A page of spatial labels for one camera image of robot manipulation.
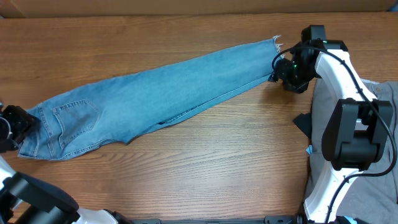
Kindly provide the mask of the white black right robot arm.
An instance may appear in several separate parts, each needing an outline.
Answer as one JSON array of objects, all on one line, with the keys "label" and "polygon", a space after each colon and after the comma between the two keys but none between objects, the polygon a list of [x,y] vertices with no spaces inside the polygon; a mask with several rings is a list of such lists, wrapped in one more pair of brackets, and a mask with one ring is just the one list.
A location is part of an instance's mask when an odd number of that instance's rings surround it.
[{"label": "white black right robot arm", "polygon": [[335,109],[322,136],[325,163],[303,203],[303,213],[264,221],[349,223],[349,218],[336,211],[351,184],[358,177],[387,175],[396,165],[397,144],[389,129],[393,107],[368,91],[352,66],[345,43],[328,40],[323,25],[304,28],[301,41],[288,52],[291,59],[273,59],[270,80],[281,80],[285,90],[303,93],[313,78],[321,78],[335,100]]}]

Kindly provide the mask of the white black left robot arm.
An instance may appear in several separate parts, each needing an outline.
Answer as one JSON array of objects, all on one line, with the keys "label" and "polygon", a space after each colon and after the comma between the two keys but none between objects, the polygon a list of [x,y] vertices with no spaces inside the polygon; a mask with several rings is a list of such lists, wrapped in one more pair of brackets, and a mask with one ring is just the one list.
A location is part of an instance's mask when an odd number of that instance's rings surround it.
[{"label": "white black left robot arm", "polygon": [[[1,153],[15,151],[39,120],[19,106],[1,105]],[[22,203],[30,207],[16,220],[23,224],[131,224],[118,212],[80,208],[62,189],[22,172],[1,158],[1,223],[9,223]]]}]

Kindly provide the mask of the light blue denim jeans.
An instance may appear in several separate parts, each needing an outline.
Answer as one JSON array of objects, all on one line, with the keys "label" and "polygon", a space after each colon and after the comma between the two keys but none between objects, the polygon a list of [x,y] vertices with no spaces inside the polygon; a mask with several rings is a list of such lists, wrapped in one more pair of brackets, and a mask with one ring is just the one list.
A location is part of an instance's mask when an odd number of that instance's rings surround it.
[{"label": "light blue denim jeans", "polygon": [[275,39],[237,45],[57,95],[29,110],[40,123],[18,155],[68,160],[185,121],[268,81],[279,50]]}]

